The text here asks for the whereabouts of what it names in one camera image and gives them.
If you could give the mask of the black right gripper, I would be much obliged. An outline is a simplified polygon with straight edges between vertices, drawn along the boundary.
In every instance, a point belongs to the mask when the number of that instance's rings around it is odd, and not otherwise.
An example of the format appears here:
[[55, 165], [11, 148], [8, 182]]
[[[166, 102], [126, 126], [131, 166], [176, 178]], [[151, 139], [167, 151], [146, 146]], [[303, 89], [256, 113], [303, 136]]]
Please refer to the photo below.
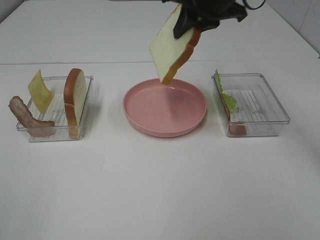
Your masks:
[[236, 19], [241, 22], [248, 16], [246, 7], [234, 0], [177, 0], [181, 9], [172, 23], [175, 39], [179, 39], [190, 29], [204, 32], [216, 29], [220, 21]]

